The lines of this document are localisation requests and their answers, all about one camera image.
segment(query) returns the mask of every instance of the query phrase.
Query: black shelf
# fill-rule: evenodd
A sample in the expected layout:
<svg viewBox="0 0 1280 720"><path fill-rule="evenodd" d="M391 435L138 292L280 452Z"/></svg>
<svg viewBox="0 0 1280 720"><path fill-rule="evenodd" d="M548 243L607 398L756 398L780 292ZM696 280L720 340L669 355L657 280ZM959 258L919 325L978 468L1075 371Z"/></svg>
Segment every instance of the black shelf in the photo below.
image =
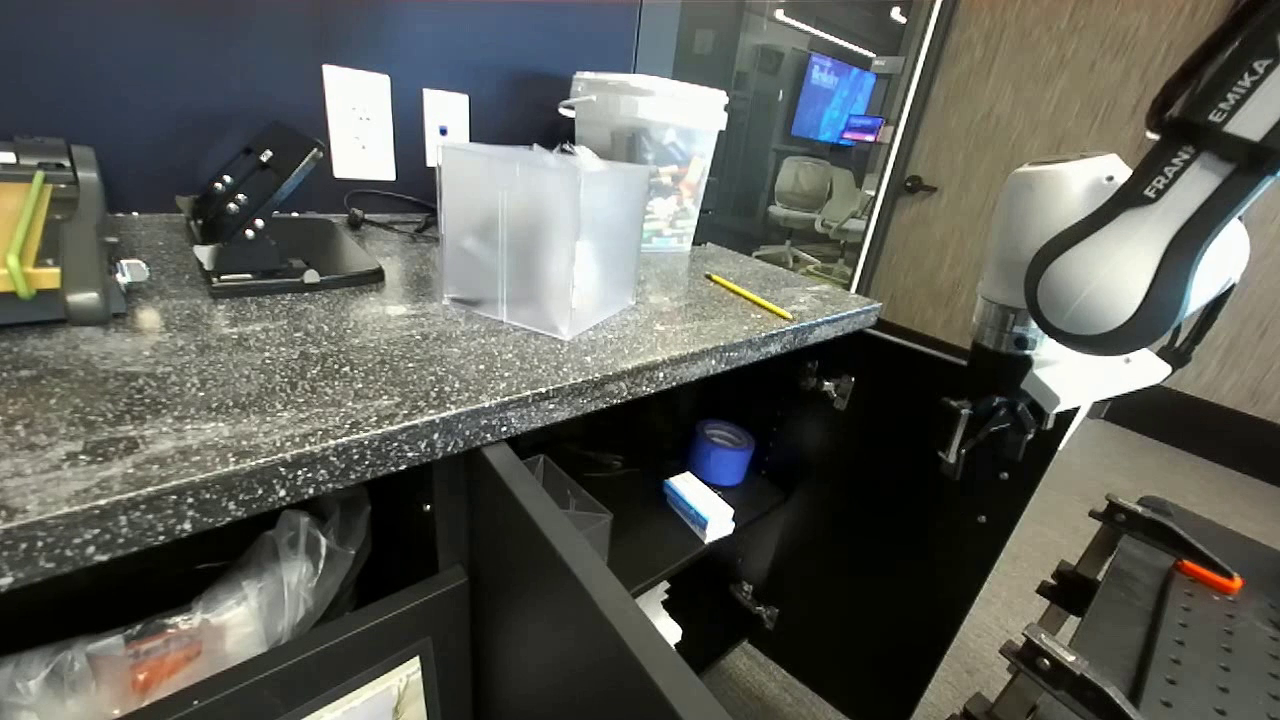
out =
<svg viewBox="0 0 1280 720"><path fill-rule="evenodd" d="M610 514L607 570L630 598L714 550L680 523L664 502L664 482L659 472L575 478ZM784 505L784 494L764 478L748 478L720 498L734 507L734 533Z"/></svg>

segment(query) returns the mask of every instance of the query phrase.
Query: paper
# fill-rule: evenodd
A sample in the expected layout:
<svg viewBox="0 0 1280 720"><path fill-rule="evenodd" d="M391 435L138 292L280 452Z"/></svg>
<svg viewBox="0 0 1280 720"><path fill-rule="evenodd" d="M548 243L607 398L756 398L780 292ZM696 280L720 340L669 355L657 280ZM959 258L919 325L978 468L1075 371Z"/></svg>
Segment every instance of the paper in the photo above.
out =
<svg viewBox="0 0 1280 720"><path fill-rule="evenodd" d="M329 158L334 179L394 179L391 78L325 64Z"/></svg>
<svg viewBox="0 0 1280 720"><path fill-rule="evenodd" d="M407 666L314 709L309 720L429 720L423 666L413 658Z"/></svg>

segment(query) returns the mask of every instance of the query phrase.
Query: red object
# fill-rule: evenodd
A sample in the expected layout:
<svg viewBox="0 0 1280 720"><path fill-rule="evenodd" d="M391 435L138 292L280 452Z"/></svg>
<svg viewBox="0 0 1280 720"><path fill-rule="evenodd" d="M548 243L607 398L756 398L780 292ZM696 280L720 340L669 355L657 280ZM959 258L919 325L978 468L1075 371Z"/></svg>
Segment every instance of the red object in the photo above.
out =
<svg viewBox="0 0 1280 720"><path fill-rule="evenodd" d="M1205 584L1220 598L1239 598L1244 593L1244 576L1220 576L1197 559L1177 559L1177 571L1183 571L1193 584Z"/></svg>

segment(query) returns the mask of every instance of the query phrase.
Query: plastic bag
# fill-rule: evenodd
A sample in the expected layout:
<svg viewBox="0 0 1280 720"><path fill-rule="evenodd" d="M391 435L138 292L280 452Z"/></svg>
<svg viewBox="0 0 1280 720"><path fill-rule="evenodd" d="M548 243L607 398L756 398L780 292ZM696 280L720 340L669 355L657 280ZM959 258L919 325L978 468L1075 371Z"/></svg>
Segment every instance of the plastic bag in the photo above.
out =
<svg viewBox="0 0 1280 720"><path fill-rule="evenodd" d="M368 536L363 498L280 514L206 593L171 615L0 660L2 720L137 711L310 630Z"/></svg>

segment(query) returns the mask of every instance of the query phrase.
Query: green object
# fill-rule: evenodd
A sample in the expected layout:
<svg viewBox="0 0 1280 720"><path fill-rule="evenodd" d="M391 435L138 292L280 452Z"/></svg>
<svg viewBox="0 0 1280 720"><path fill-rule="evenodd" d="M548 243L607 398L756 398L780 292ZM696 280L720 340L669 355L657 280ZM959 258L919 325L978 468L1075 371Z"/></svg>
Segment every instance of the green object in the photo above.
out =
<svg viewBox="0 0 1280 720"><path fill-rule="evenodd" d="M2 258L2 270L8 270L8 280L10 280L10 292L21 300L32 300L35 288L28 286L28 270L22 270L22 258L28 258L28 243L35 236L35 211L39 211L39 200L44 200L44 173L32 178L32 188L22 198L22 209L16 217L16 227L10 227L10 239L8 239L8 258Z"/></svg>

